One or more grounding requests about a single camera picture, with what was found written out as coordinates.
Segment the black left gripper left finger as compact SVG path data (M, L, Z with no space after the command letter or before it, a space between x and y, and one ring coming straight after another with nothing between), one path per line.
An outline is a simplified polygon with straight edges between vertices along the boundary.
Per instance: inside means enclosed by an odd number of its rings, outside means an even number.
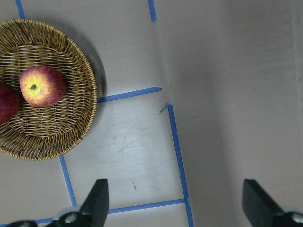
M78 211L70 211L52 222L53 227L102 227L109 211L107 179L96 180Z

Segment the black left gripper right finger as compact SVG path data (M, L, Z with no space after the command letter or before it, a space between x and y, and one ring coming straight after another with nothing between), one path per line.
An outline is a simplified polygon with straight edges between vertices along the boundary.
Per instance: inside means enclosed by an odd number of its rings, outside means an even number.
M303 214L284 211L253 179L242 186L242 210L253 227L301 227Z

